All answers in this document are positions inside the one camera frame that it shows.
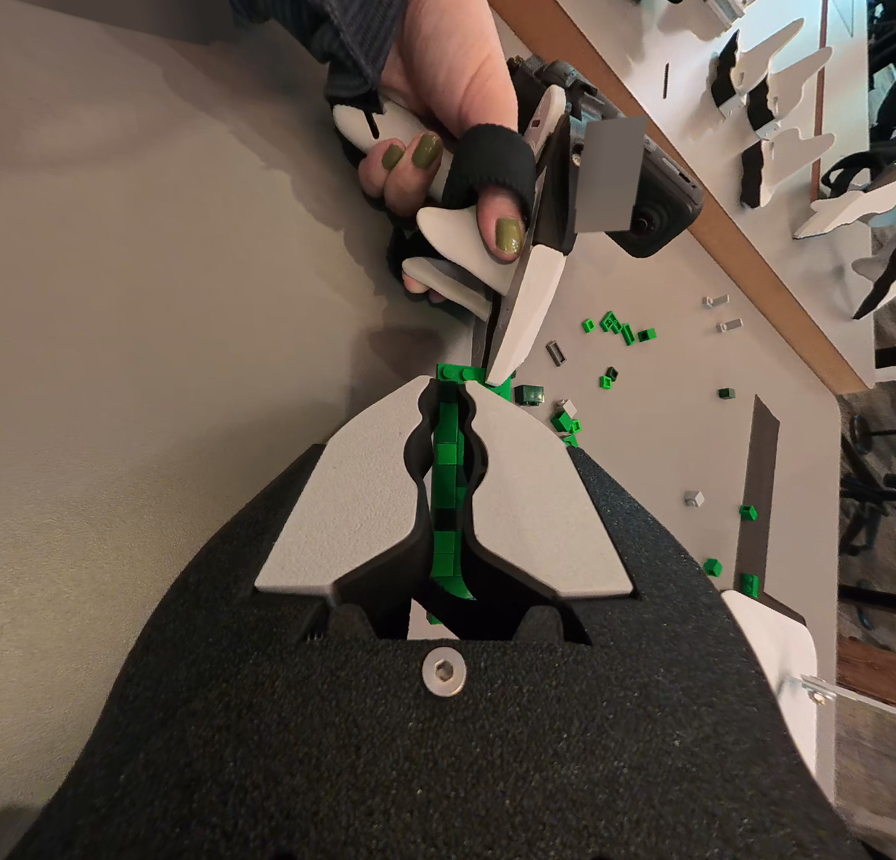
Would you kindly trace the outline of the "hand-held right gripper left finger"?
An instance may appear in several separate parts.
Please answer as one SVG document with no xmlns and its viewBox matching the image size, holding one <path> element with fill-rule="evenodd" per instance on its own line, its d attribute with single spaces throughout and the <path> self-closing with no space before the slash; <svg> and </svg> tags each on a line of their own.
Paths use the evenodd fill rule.
<svg viewBox="0 0 896 860">
<path fill-rule="evenodd" d="M 435 380 L 419 376 L 327 442 L 255 580 L 264 593 L 332 605 L 397 605 L 432 566 L 427 495 Z"/>
</svg>

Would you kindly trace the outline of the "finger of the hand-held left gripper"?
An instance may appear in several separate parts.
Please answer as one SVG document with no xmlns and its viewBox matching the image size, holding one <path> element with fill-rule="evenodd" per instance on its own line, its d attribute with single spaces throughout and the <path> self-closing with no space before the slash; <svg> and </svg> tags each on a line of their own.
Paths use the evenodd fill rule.
<svg viewBox="0 0 896 860">
<path fill-rule="evenodd" d="M 488 385 L 503 384 L 528 357 L 565 265 L 559 249 L 539 243 L 524 249 L 500 301 L 487 359 Z"/>
<path fill-rule="evenodd" d="M 497 325 L 500 319 L 503 296 L 492 293 L 491 309 L 487 320 L 474 318 L 472 337 L 472 366 L 488 370 Z"/>
</svg>

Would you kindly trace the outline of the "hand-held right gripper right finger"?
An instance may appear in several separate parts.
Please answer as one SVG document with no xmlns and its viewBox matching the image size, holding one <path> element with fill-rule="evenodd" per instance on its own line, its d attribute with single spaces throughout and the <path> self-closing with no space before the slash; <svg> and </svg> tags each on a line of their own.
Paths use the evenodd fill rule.
<svg viewBox="0 0 896 860">
<path fill-rule="evenodd" d="M 628 596 L 633 583 L 558 436 L 483 385 L 465 386 L 473 547 L 547 598 Z"/>
</svg>

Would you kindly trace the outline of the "green toy brick assembly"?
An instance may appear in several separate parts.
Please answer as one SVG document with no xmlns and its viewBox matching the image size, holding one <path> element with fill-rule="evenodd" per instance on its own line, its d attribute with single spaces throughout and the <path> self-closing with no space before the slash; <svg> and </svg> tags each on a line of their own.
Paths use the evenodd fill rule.
<svg viewBox="0 0 896 860">
<path fill-rule="evenodd" d="M 438 415 L 433 433 L 430 506 L 434 530 L 431 580 L 450 596 L 471 600 L 462 575 L 461 509 L 467 490 L 465 438 L 459 423 L 458 390 L 483 383 L 484 369 L 440 363 L 436 369 Z"/>
</svg>

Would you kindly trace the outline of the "person's left forearm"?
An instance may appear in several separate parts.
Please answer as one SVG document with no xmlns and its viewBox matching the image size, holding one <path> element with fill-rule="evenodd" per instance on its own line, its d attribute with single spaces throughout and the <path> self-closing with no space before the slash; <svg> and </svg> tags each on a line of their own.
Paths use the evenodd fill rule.
<svg viewBox="0 0 896 860">
<path fill-rule="evenodd" d="M 240 23 L 275 21 L 328 66 L 325 97 L 380 114 L 385 63 L 408 0 L 229 0 Z"/>
</svg>

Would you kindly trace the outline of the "person's left hand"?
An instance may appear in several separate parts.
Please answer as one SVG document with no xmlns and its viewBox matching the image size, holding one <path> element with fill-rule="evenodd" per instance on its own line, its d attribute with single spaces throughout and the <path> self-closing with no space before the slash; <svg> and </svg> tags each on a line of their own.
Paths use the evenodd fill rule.
<svg viewBox="0 0 896 860">
<path fill-rule="evenodd" d="M 487 0 L 407 0 L 380 88 L 454 137 L 483 124 L 517 129 L 517 99 Z M 408 145 L 377 143 L 358 167 L 364 193 L 414 218 L 442 149 L 442 138 L 429 131 Z"/>
</svg>

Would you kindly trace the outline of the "scattered small green bricks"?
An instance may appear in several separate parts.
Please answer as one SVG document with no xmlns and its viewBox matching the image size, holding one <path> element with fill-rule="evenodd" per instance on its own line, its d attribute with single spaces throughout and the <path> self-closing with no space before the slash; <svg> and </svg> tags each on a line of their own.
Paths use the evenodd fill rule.
<svg viewBox="0 0 896 860">
<path fill-rule="evenodd" d="M 745 378 L 745 319 L 730 303 L 658 327 L 617 310 L 549 326 L 520 393 L 543 387 L 532 407 L 557 430 L 629 572 L 642 557 L 690 556 L 718 589 L 734 589 L 735 556 L 755 392 Z M 719 333 L 736 317 L 743 328 Z M 546 351 L 556 341 L 566 363 Z M 577 417 L 554 404 L 571 399 Z M 700 508 L 684 492 L 702 491 Z"/>
</svg>

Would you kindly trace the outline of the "white wedge plate black edge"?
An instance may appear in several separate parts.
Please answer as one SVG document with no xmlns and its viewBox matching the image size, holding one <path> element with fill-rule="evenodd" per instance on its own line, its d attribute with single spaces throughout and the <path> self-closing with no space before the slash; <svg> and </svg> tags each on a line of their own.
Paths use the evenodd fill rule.
<svg viewBox="0 0 896 860">
<path fill-rule="evenodd" d="M 895 249 L 856 260 L 852 269 L 872 283 L 870 292 L 853 314 L 854 320 L 860 320 L 894 298 Z"/>
<path fill-rule="evenodd" d="M 762 140 L 770 139 L 780 123 L 802 100 L 806 83 L 833 56 L 834 48 L 825 46 L 798 60 L 788 68 L 767 75 L 747 94 L 747 119 Z"/>
<path fill-rule="evenodd" d="M 889 215 L 895 207 L 895 182 L 881 184 L 872 190 L 848 190 L 838 197 L 811 203 L 812 215 L 793 232 L 795 240 L 830 233 L 855 222 L 865 224 L 877 216 Z"/>
<path fill-rule="evenodd" d="M 740 30 L 734 31 L 711 73 L 711 97 L 723 119 L 745 106 L 748 93 L 767 77 L 772 58 L 796 37 L 804 24 L 805 19 L 798 18 L 749 50 L 740 49 Z"/>
<path fill-rule="evenodd" d="M 740 204 L 767 205 L 782 182 L 821 158 L 835 140 L 833 133 L 803 139 L 799 129 L 791 127 L 756 141 L 741 154 Z"/>
</svg>

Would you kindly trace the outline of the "dark grey strip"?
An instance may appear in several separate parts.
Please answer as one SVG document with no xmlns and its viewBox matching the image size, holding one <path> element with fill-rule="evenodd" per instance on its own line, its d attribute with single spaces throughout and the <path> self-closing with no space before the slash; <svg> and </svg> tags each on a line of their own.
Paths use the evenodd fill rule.
<svg viewBox="0 0 896 860">
<path fill-rule="evenodd" d="M 759 597 L 766 577 L 779 421 L 757 395 L 750 431 L 743 500 L 738 510 L 734 589 Z"/>
</svg>

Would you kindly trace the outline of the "white rounded plastic part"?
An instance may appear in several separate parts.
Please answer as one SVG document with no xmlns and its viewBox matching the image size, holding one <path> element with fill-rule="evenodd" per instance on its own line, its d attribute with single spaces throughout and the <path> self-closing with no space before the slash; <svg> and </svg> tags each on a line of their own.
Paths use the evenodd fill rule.
<svg viewBox="0 0 896 860">
<path fill-rule="evenodd" d="M 732 589 L 721 597 L 743 630 L 778 702 L 778 708 L 812 776 L 817 776 L 819 705 L 803 675 L 818 673 L 815 645 L 801 622 Z"/>
</svg>

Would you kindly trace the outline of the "black office chair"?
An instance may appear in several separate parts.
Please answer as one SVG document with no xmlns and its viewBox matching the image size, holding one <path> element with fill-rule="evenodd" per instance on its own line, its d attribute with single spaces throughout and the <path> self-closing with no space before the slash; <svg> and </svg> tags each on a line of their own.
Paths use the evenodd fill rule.
<svg viewBox="0 0 896 860">
<path fill-rule="evenodd" d="M 876 439 L 894 436 L 894 429 L 872 427 L 868 419 L 855 414 L 848 418 L 847 433 L 841 435 L 841 460 L 845 468 L 840 475 L 841 511 L 847 514 L 840 529 L 838 556 L 857 558 L 875 548 L 881 522 L 894 517 L 894 473 L 875 474 L 868 457 Z M 860 628 L 875 630 L 871 611 L 894 614 L 894 591 L 878 589 L 867 578 L 856 583 L 841 580 L 838 600 L 852 611 Z"/>
</svg>

